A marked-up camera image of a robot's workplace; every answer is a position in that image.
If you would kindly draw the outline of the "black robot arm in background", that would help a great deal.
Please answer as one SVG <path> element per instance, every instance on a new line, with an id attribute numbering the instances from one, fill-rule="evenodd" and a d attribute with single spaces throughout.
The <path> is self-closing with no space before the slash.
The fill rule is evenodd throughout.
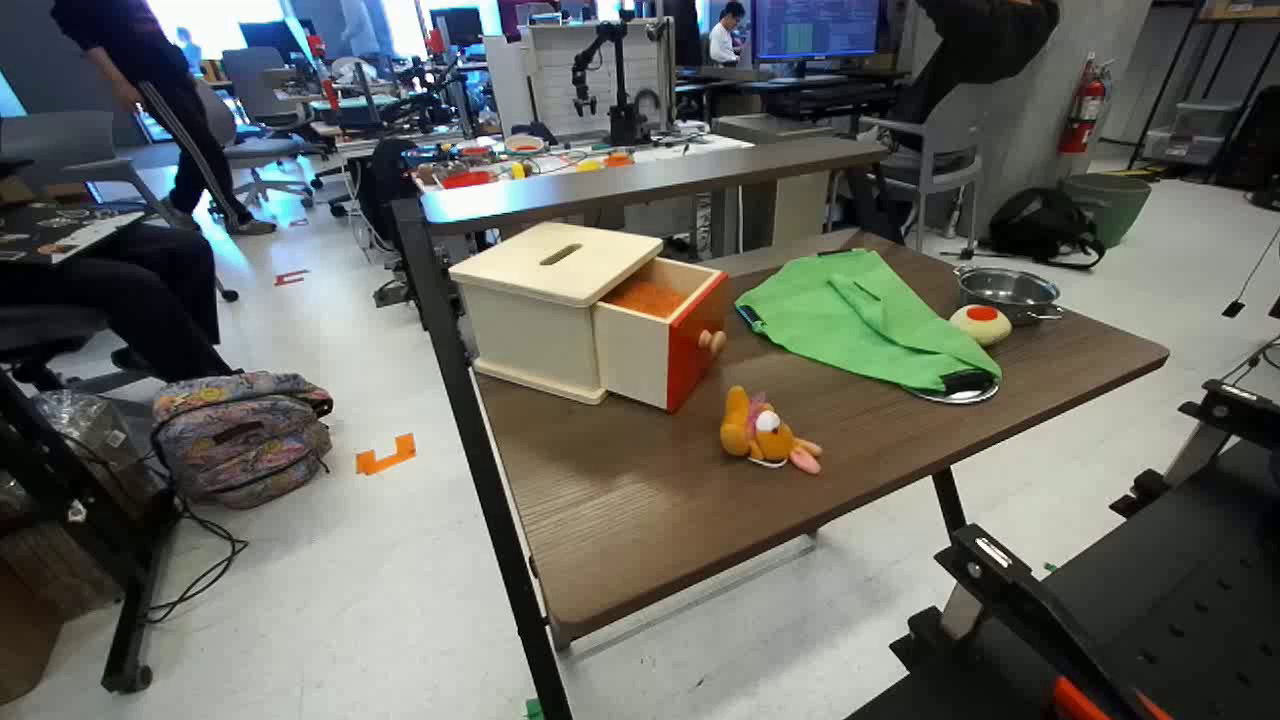
<path id="1" fill-rule="evenodd" d="M 658 43 L 669 24 L 653 18 L 603 18 L 592 29 L 592 43 L 572 60 L 572 107 L 589 115 L 595 97 L 589 86 L 589 72 L 600 51 L 611 51 L 611 104 L 608 104 L 608 141 L 611 143 L 653 143 L 669 128 L 669 104 L 654 86 L 626 86 L 626 35 L 640 33 L 644 40 Z"/>

